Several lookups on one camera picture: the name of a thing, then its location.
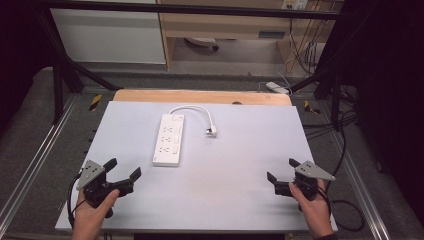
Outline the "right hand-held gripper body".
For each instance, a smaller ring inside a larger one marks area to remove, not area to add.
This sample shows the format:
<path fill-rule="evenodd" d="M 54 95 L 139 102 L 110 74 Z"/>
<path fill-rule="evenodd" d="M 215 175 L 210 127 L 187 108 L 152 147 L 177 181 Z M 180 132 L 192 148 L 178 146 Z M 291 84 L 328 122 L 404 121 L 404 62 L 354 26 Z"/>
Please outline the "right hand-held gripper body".
<path fill-rule="evenodd" d="M 308 200 L 314 200 L 318 194 L 317 179 L 334 181 L 336 178 L 326 172 L 311 161 L 300 163 L 300 166 L 294 168 L 295 177 L 293 183 L 302 191 Z M 293 197 L 289 189 L 288 182 L 278 181 L 274 184 L 276 195 Z"/>

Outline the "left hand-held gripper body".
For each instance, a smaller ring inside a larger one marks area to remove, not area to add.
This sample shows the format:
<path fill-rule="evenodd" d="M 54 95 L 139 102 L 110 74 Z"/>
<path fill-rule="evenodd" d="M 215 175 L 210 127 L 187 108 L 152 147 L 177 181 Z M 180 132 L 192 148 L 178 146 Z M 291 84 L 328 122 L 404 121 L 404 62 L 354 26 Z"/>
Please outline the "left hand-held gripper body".
<path fill-rule="evenodd" d="M 115 189 L 119 190 L 120 197 L 134 191 L 134 181 L 130 177 L 118 182 L 108 182 L 106 179 L 107 173 L 103 165 L 92 160 L 88 160 L 83 167 L 76 189 L 83 190 L 86 201 L 94 208 L 97 208 L 106 196 Z"/>

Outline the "person's right hand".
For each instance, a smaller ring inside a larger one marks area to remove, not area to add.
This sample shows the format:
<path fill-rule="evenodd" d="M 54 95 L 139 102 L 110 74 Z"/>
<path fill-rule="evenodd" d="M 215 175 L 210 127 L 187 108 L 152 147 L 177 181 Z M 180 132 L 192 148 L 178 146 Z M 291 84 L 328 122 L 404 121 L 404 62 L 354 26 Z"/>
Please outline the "person's right hand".
<path fill-rule="evenodd" d="M 325 199 L 322 196 L 316 196 L 314 200 L 308 200 L 294 183 L 290 183 L 289 188 L 302 209 L 312 239 L 318 240 L 332 235 L 334 231 Z"/>

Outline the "person's left hand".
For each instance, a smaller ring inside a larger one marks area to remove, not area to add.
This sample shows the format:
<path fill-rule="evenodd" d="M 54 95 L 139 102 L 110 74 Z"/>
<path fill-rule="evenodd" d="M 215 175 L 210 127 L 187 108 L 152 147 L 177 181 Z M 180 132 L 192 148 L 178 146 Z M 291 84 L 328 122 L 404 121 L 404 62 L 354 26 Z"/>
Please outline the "person's left hand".
<path fill-rule="evenodd" d="M 97 208 L 93 208 L 85 201 L 83 191 L 80 191 L 77 200 L 78 207 L 75 211 L 72 240 L 98 240 L 105 216 L 115 204 L 118 196 L 119 191 L 115 189 L 106 196 Z"/>

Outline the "yellow black tape strip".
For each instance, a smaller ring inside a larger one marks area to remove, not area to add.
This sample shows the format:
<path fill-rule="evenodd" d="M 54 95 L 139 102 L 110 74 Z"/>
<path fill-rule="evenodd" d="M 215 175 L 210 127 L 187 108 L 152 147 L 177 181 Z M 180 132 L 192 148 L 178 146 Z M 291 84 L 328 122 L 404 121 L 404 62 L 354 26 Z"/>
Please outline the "yellow black tape strip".
<path fill-rule="evenodd" d="M 93 98 L 93 100 L 90 104 L 89 111 L 95 111 L 96 110 L 96 107 L 97 107 L 98 103 L 100 102 L 101 98 L 102 98 L 102 94 L 97 94 L 96 96 L 94 96 L 94 98 Z"/>
<path fill-rule="evenodd" d="M 312 112 L 314 114 L 321 114 L 321 111 L 319 109 L 312 108 L 309 101 L 307 100 L 304 100 L 304 111 Z"/>

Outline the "small white power strip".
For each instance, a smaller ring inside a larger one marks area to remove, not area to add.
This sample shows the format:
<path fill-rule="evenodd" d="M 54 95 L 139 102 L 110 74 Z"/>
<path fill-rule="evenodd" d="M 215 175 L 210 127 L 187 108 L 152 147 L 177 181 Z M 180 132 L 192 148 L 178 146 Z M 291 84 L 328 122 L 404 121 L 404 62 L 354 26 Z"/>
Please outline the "small white power strip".
<path fill-rule="evenodd" d="M 286 94 L 286 95 L 289 94 L 289 91 L 286 88 L 278 85 L 275 82 L 268 82 L 265 84 L 265 86 L 274 93 Z"/>

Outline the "wooden board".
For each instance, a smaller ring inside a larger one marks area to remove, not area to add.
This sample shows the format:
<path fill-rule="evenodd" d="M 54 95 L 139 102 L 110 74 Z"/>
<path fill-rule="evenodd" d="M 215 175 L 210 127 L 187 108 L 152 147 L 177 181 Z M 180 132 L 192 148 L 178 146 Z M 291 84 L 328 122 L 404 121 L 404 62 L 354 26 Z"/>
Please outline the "wooden board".
<path fill-rule="evenodd" d="M 121 89 L 115 93 L 113 100 L 125 102 L 179 102 L 268 106 L 292 105 L 290 97 L 286 94 L 237 91 Z"/>

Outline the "black curtain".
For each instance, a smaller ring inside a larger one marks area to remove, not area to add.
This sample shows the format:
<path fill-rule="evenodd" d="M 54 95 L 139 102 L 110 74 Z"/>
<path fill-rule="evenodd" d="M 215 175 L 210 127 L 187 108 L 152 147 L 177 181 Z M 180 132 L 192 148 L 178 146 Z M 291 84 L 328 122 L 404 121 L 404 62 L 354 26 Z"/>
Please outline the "black curtain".
<path fill-rule="evenodd" d="M 0 135 L 20 109 L 34 75 L 50 65 L 32 1 L 0 0 Z"/>
<path fill-rule="evenodd" d="M 424 226 L 424 0 L 345 0 L 355 14 L 343 80 L 357 88 L 377 159 Z"/>

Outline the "white cabinet panel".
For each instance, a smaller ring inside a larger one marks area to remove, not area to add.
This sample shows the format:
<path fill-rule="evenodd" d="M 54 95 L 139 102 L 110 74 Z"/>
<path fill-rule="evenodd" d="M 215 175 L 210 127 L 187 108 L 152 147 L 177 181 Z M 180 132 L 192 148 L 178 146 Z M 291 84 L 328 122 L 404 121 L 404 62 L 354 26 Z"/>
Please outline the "white cabinet panel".
<path fill-rule="evenodd" d="M 166 62 L 157 13 L 52 9 L 67 54 L 78 62 Z"/>

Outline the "white device under desk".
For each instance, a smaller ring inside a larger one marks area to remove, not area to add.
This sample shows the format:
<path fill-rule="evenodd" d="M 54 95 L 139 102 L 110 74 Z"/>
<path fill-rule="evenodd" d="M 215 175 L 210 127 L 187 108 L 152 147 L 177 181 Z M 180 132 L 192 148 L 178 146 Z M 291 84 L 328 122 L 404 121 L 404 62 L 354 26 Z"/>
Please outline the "white device under desk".
<path fill-rule="evenodd" d="M 219 46 L 213 38 L 186 38 L 186 41 L 203 47 L 210 47 L 213 51 L 218 51 Z"/>

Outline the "light wooden desk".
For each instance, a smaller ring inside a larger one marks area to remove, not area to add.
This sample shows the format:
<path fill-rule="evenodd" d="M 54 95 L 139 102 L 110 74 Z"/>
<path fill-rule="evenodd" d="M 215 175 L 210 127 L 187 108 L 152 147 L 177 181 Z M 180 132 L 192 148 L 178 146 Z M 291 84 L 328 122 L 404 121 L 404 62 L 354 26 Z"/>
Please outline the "light wooden desk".
<path fill-rule="evenodd" d="M 282 9 L 283 0 L 156 0 L 159 4 Z M 304 10 L 339 12 L 344 0 L 308 0 Z M 300 68 L 301 52 L 312 42 L 327 41 L 332 20 L 278 19 L 191 14 L 159 15 L 166 64 L 172 65 L 178 38 L 265 39 L 277 43 L 281 57 L 293 72 Z"/>

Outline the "aluminium floor rail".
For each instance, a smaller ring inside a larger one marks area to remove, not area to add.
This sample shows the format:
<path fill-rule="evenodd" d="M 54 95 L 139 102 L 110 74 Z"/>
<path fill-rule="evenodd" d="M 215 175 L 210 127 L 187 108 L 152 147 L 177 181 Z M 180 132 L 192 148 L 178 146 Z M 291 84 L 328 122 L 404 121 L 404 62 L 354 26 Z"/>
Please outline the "aluminium floor rail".
<path fill-rule="evenodd" d="M 377 206 L 374 203 L 370 192 L 368 191 L 364 180 L 361 178 L 361 175 L 354 164 L 353 158 L 347 149 L 347 142 L 343 139 L 340 132 L 333 132 L 332 137 L 338 150 L 342 154 L 342 166 L 351 183 L 353 191 L 356 195 L 374 239 L 390 240 L 391 236 L 386 228 L 386 225 L 383 222 L 378 212 Z"/>
<path fill-rule="evenodd" d="M 79 94 L 72 94 L 66 101 L 63 115 L 59 118 L 58 122 L 53 124 L 49 129 L 48 134 L 32 158 L 29 166 L 26 168 L 5 206 L 0 211 L 0 236 L 4 235 L 7 231 L 57 138 L 67 123 L 79 98 Z"/>

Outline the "white wall socket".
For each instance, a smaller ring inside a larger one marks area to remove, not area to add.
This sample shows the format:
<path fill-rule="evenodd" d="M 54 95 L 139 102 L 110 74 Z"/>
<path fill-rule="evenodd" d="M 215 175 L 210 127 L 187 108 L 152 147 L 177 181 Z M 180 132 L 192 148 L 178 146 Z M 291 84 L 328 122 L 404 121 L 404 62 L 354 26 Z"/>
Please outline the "white wall socket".
<path fill-rule="evenodd" d="M 308 0 L 283 0 L 282 9 L 288 10 L 304 10 Z"/>

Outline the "black metal frame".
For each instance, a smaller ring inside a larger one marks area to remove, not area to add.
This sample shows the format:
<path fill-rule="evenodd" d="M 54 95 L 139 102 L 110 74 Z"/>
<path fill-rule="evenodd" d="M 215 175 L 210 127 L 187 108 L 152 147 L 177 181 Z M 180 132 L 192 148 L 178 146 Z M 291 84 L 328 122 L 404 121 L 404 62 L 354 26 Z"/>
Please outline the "black metal frame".
<path fill-rule="evenodd" d="M 55 118 L 57 122 L 63 110 L 61 80 L 64 80 L 72 92 L 82 92 L 82 84 L 77 73 L 88 77 L 100 86 L 116 91 L 120 86 L 113 85 L 85 67 L 76 63 L 68 56 L 62 45 L 59 34 L 54 31 L 55 25 L 46 19 L 46 12 L 53 9 L 66 10 L 92 10 L 109 12 L 144 12 L 166 14 L 191 14 L 212 16 L 243 16 L 262 18 L 287 18 L 287 19 L 319 19 L 319 20 L 345 20 L 349 15 L 337 12 L 318 12 L 306 10 L 273 10 L 264 8 L 202 6 L 202 5 L 177 5 L 177 4 L 149 4 L 149 3 L 125 3 L 125 2 L 101 2 L 101 1 L 74 1 L 74 0 L 35 0 L 33 2 L 35 17 L 41 28 L 47 35 L 50 48 L 55 58 L 54 92 L 55 92 Z"/>

